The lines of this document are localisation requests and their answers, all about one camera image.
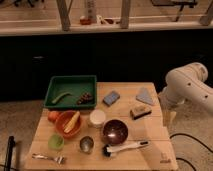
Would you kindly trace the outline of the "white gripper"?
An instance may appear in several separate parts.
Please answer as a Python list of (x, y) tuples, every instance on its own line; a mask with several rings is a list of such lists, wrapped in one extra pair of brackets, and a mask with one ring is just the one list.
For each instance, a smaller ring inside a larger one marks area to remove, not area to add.
[(170, 105), (166, 102), (161, 103), (162, 114), (163, 114), (163, 125), (169, 127), (174, 118), (176, 117), (176, 111), (174, 110), (175, 106)]

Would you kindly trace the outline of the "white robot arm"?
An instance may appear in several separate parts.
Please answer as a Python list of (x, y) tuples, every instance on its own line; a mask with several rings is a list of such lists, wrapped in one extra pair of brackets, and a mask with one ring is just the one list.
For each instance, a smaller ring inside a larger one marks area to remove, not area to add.
[(205, 84), (207, 78), (208, 70), (199, 62), (172, 69), (166, 74), (166, 86), (158, 94), (164, 126), (171, 125), (176, 116), (174, 109), (185, 100), (213, 114), (213, 88)]

